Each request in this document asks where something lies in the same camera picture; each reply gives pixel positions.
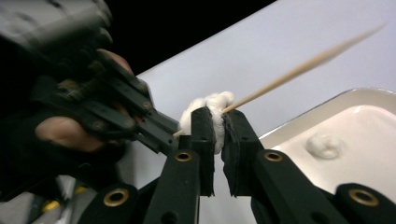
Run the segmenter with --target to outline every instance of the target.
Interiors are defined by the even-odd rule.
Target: white table surface
[[[395,0],[278,0],[139,77],[155,107],[179,120],[195,98],[231,91],[242,99],[323,50],[383,24],[328,63],[239,107],[261,136],[343,91],[396,91]],[[138,142],[132,147],[134,181],[141,188],[161,174],[165,156]],[[220,155],[215,164],[216,196],[201,197],[200,223],[255,223],[250,199],[230,196]]]

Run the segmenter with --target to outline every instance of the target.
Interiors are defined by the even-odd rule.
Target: screw hole
[[[355,202],[361,203],[367,206],[378,206],[379,200],[374,196],[374,194],[370,193],[364,189],[350,189],[349,197],[351,197]]]
[[[163,224],[175,224],[177,223],[178,215],[175,212],[166,212],[161,217],[161,223]]]
[[[282,161],[283,158],[281,155],[275,152],[267,152],[264,154],[264,158],[268,161]]]
[[[312,213],[311,217],[312,217],[312,220],[314,220],[318,224],[328,224],[328,223],[330,223],[329,219],[325,215],[323,215],[323,214],[321,214],[319,212]]]
[[[127,189],[113,189],[104,198],[105,205],[117,207],[126,202],[129,197]]]
[[[192,159],[192,155],[188,152],[180,152],[176,155],[177,161],[190,161]]]

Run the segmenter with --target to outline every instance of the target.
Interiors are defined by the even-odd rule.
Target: toothpick
[[[179,130],[179,131],[175,132],[175,133],[173,134],[173,136],[174,136],[175,138],[179,138],[179,137],[181,136],[182,133],[183,133],[183,130]]]
[[[255,100],[256,98],[264,95],[265,93],[267,93],[268,91],[271,91],[277,87],[279,87],[280,85],[296,78],[297,76],[317,67],[318,65],[320,65],[321,63],[324,63],[326,61],[329,61],[330,59],[334,58],[335,56],[337,56],[338,54],[342,53],[343,51],[347,50],[348,48],[352,47],[353,45],[358,44],[359,42],[361,42],[363,39],[367,38],[370,35],[373,35],[374,33],[376,33],[377,31],[379,31],[380,29],[382,29],[385,25],[382,25],[374,30],[371,30],[369,32],[363,33],[362,35],[358,35],[348,41],[345,41],[331,49],[328,49],[322,53],[320,53],[319,55],[315,56],[314,58],[312,58],[311,60],[300,64],[299,66],[297,66],[296,68],[292,69],[291,71],[289,71],[288,73],[286,73],[285,75],[281,76],[280,78],[276,79],[275,81],[271,82],[270,84],[268,84],[267,86],[262,87],[261,89],[259,89],[258,91],[253,92],[252,94],[250,94],[249,96],[243,98],[242,100],[240,100],[239,102],[236,102],[232,105],[229,105],[228,107],[223,109],[223,113],[228,113],[233,109],[236,109],[238,106],[244,105],[250,101]]]

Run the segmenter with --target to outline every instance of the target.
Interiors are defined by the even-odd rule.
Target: black background
[[[272,2],[107,0],[113,15],[111,50],[138,75]]]

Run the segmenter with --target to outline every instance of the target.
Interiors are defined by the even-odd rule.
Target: human hand
[[[105,49],[99,49],[98,51],[110,56],[132,74],[131,67],[120,55]],[[118,104],[114,104],[114,106],[121,113],[127,114],[123,106]],[[77,121],[68,117],[59,116],[43,120],[35,128],[35,135],[42,141],[83,152],[94,152],[106,144],[87,133]]]

